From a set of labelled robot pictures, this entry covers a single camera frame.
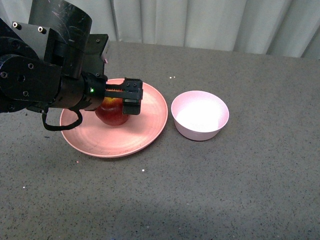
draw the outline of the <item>pink bowl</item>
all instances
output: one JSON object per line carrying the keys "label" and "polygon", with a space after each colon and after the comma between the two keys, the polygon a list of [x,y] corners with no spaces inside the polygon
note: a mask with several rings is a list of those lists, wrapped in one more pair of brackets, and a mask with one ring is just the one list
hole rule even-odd
{"label": "pink bowl", "polygon": [[227,105],[206,91],[187,91],[171,105],[177,130],[186,138],[204,141],[213,138],[228,122]]}

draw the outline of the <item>screw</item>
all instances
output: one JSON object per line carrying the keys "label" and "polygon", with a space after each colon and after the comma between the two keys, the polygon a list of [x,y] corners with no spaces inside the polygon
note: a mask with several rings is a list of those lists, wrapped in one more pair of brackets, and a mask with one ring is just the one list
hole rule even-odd
{"label": "screw", "polygon": [[16,40],[12,41],[11,42],[11,45],[14,49],[18,49],[20,47],[20,44],[19,42],[17,42]]}
{"label": "screw", "polygon": [[0,72],[0,77],[3,79],[6,79],[8,77],[8,73],[6,73],[5,71]]}
{"label": "screw", "polygon": [[42,26],[38,27],[39,33],[46,34],[47,30],[45,30]]}
{"label": "screw", "polygon": [[12,27],[14,27],[15,29],[18,29],[18,30],[21,30],[21,28],[22,28],[22,26],[17,22],[12,23]]}
{"label": "screw", "polygon": [[32,63],[29,63],[29,64],[28,64],[28,68],[29,68],[29,69],[34,69],[34,65],[33,65]]}

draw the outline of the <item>bowl rim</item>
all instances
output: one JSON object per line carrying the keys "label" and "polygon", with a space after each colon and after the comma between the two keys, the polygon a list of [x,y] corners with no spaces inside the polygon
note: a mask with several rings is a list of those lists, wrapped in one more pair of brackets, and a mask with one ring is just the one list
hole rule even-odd
{"label": "bowl rim", "polygon": [[[224,123],[221,127],[217,128],[217,129],[214,130],[214,131],[195,131],[195,130],[192,130],[192,129],[187,128],[186,126],[184,126],[183,124],[181,124],[179,121],[177,121],[176,117],[175,117],[174,114],[173,114],[173,105],[174,105],[175,101],[176,101],[179,97],[181,97],[182,95],[189,94],[189,93],[192,93],[192,92],[201,92],[201,93],[210,94],[210,95],[213,95],[214,97],[218,98],[219,101],[221,101],[221,103],[222,103],[222,104],[224,105],[224,107],[226,108],[226,112],[227,112],[226,121],[225,121],[225,123]],[[217,95],[212,94],[211,92],[202,91],[202,90],[190,90],[190,91],[185,91],[185,92],[180,93],[178,96],[176,96],[176,97],[173,99],[170,108],[171,108],[171,115],[172,115],[174,121],[177,122],[177,123],[179,123],[182,127],[184,127],[185,129],[187,129],[188,131],[192,131],[192,132],[194,132],[194,133],[207,134],[207,133],[214,133],[214,132],[220,131],[220,130],[228,123],[229,117],[230,117],[229,108],[228,108],[227,104],[226,104],[220,97],[218,97]]]}

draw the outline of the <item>white curtain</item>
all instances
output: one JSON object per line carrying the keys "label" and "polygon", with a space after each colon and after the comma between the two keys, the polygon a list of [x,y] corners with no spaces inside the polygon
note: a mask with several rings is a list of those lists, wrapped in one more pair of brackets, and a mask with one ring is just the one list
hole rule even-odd
{"label": "white curtain", "polygon": [[[320,0],[67,0],[112,41],[320,59]],[[32,0],[0,0],[27,23]]]}

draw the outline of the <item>red apple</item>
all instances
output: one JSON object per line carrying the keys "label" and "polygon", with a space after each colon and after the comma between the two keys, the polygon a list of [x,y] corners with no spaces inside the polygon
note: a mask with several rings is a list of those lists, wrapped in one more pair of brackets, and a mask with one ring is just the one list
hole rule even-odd
{"label": "red apple", "polygon": [[95,110],[96,116],[105,124],[120,126],[128,121],[130,115],[123,114],[122,98],[105,97],[101,105]]}

